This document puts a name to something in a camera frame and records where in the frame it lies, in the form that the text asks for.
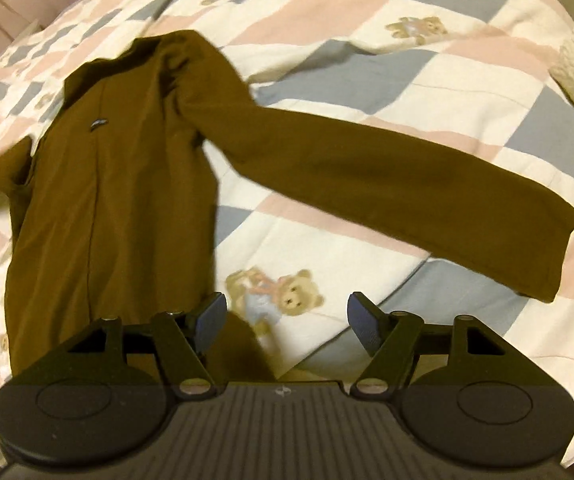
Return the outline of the brown long sleeve garment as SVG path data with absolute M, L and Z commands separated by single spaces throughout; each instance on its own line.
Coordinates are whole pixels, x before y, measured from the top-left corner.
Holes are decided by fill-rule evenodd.
M 148 322 L 213 289 L 214 144 L 243 177 L 552 301 L 574 207 L 546 186 L 393 130 L 258 105 L 192 30 L 81 65 L 40 140 L 0 154 L 21 373 L 97 318 Z

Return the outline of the checkered teddy bear quilt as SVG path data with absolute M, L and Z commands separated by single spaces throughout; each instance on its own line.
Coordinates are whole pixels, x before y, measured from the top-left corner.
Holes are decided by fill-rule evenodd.
M 263 106 L 417 136 L 547 186 L 574 207 L 574 107 L 550 68 L 574 39 L 556 0 L 80 0 L 0 55 L 0 153 L 39 139 L 68 75 L 138 37 L 200 32 Z M 331 217 L 240 177 L 214 145 L 217 280 L 308 269 L 323 306 L 265 338 L 275 374 L 353 378 L 366 353 L 345 301 L 448 323 L 468 313 L 505 336 L 574 399 L 574 231 L 554 301 Z M 574 438 L 564 456 L 574 463 Z

